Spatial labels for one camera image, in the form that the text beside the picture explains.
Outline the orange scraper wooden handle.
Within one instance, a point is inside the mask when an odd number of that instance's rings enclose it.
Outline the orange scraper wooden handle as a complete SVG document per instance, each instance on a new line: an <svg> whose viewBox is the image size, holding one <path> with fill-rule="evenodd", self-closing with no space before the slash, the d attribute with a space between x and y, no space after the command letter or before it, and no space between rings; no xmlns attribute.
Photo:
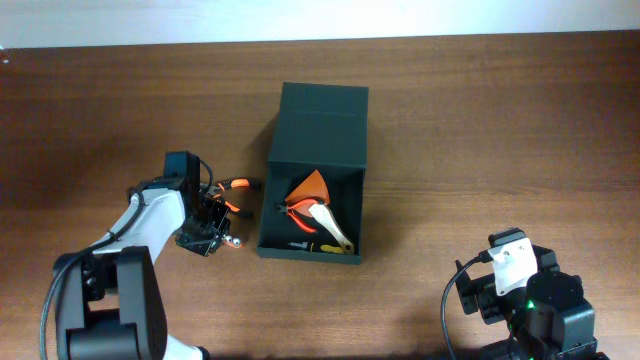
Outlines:
<svg viewBox="0 0 640 360"><path fill-rule="evenodd" d="M324 201L324 205L312 205L310 207L310 213L313 217L308 219L320 225L333 237L336 245L332 246L341 247L343 254L354 255L355 246L342 231L329 207L329 190L326 181L318 170L314 170L301 184L287 195L284 203L291 204L308 197L319 197Z"/></svg>

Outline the small red cutting pliers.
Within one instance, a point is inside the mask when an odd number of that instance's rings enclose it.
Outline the small red cutting pliers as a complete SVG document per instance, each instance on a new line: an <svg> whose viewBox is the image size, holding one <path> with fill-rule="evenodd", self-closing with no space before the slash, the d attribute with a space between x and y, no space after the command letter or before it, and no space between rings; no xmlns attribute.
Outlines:
<svg viewBox="0 0 640 360"><path fill-rule="evenodd" d="M308 197L291 204L278 204L277 210L291 218L302 231L315 234L317 230L302 220L302 216L307 218L313 217L310 213L310 207L312 205L324 205L324 201L319 197Z"/></svg>

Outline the orange black long-nose pliers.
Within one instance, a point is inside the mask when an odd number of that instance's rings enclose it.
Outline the orange black long-nose pliers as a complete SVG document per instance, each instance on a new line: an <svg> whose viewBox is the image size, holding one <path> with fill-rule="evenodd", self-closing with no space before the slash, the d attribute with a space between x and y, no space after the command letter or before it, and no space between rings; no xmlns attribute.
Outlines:
<svg viewBox="0 0 640 360"><path fill-rule="evenodd" d="M230 178L217 182L206 193L205 197L213 201L222 203L229 212L241 218L252 218L254 213L250 210L244 210L231 202L227 201L223 194L234 189L249 189L259 191L262 184L259 180L253 178Z"/></svg>

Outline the orange socket bit rail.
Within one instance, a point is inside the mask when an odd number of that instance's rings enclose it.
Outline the orange socket bit rail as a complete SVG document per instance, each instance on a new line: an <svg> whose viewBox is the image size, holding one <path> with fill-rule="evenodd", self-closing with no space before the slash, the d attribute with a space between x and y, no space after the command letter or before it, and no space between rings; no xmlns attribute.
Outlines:
<svg viewBox="0 0 640 360"><path fill-rule="evenodd" d="M241 248L243 246L243 242L241 239L237 238L237 237L233 237L229 234L224 235L222 237L223 242L233 248Z"/></svg>

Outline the yellow black stubby screwdriver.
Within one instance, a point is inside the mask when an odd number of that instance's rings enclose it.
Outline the yellow black stubby screwdriver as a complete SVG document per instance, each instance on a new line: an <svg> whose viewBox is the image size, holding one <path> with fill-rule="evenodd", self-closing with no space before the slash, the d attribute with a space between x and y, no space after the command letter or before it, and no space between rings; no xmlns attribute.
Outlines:
<svg viewBox="0 0 640 360"><path fill-rule="evenodd" d="M308 252L343 254L343 249L341 247L328 244L317 244L313 242L289 242L288 246L295 250L303 250Z"/></svg>

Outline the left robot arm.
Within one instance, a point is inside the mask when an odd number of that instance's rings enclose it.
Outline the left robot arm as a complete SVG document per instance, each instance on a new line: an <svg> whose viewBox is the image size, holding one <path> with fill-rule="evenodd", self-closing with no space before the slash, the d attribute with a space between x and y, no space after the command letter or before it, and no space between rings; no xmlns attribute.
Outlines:
<svg viewBox="0 0 640 360"><path fill-rule="evenodd" d="M208 199L197 155L169 152L160 176L128 191L128 207L105 235L60 256L40 325L55 317L60 359L207 359L170 335L154 263L170 239L208 256L229 232L227 209Z"/></svg>

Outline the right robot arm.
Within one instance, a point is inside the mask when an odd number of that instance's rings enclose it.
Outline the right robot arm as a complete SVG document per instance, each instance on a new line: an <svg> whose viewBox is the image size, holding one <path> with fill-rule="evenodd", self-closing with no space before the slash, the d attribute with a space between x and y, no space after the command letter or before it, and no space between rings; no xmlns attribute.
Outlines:
<svg viewBox="0 0 640 360"><path fill-rule="evenodd" d="M490 325L507 324L505 340L485 345L472 359L604 360L595 337L595 310L584 296L582 280L560 270L553 250L534 246L538 272L522 288L496 294L494 277L472 280L467 265L456 263L456 289L469 315L480 312Z"/></svg>

